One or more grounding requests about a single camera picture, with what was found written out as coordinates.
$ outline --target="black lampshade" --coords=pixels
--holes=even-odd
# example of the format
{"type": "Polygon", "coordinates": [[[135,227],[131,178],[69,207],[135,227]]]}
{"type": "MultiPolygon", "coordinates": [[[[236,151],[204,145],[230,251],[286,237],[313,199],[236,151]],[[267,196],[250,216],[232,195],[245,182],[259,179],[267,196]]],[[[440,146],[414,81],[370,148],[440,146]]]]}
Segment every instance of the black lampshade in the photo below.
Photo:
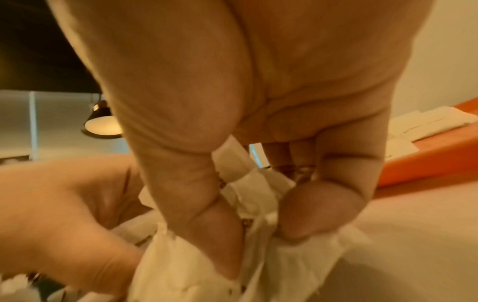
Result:
{"type": "Polygon", "coordinates": [[[88,136],[102,139],[122,137],[122,129],[105,100],[93,106],[93,112],[83,125],[82,132],[88,136]]]}

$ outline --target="crumpled paper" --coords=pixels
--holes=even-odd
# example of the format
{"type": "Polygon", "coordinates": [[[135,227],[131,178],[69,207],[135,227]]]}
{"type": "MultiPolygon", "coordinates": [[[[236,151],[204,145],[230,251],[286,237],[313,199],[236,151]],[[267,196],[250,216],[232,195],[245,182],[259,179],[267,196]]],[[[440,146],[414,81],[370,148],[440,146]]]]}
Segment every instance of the crumpled paper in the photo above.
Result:
{"type": "MultiPolygon", "coordinates": [[[[167,229],[163,219],[130,287],[131,302],[305,302],[315,295],[335,263],[351,247],[366,243],[353,226],[292,244],[276,236],[279,199],[294,183],[259,169],[230,138],[213,154],[222,195],[247,225],[240,278],[220,276],[196,247],[167,229]]],[[[156,208],[147,190],[145,205],[156,208]]]]}

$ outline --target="lamp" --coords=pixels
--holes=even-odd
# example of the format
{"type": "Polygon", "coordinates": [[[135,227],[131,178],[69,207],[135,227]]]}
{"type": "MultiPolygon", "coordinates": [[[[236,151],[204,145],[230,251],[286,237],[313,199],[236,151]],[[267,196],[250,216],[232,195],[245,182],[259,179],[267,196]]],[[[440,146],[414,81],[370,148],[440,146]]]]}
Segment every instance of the lamp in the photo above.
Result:
{"type": "Polygon", "coordinates": [[[123,133],[118,120],[111,114],[111,109],[105,100],[100,100],[93,106],[93,112],[81,131],[87,136],[102,139],[120,138],[123,133]]]}

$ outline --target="white vertical bar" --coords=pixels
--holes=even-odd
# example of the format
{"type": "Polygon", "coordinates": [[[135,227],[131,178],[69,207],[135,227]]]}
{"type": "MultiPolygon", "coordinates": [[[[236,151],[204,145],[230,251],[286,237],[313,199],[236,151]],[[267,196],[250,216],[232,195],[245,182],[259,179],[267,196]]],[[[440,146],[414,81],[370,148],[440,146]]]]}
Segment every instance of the white vertical bar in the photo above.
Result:
{"type": "Polygon", "coordinates": [[[31,160],[38,159],[38,129],[36,122],[36,98],[35,91],[28,94],[28,103],[30,108],[30,144],[31,144],[31,160]]]}

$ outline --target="hand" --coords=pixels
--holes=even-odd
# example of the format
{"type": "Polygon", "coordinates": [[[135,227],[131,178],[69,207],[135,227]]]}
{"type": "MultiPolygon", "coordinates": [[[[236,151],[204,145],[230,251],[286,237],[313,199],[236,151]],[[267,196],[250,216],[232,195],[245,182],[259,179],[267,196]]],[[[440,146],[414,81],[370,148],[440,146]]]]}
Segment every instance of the hand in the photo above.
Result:
{"type": "Polygon", "coordinates": [[[431,0],[50,0],[112,103],[170,228],[226,277],[242,228],[210,152],[261,142],[300,183],[289,238],[339,227],[370,200],[390,100],[431,0]]]}
{"type": "Polygon", "coordinates": [[[130,155],[0,169],[0,272],[124,294],[142,252],[108,229],[145,213],[130,155]]]}

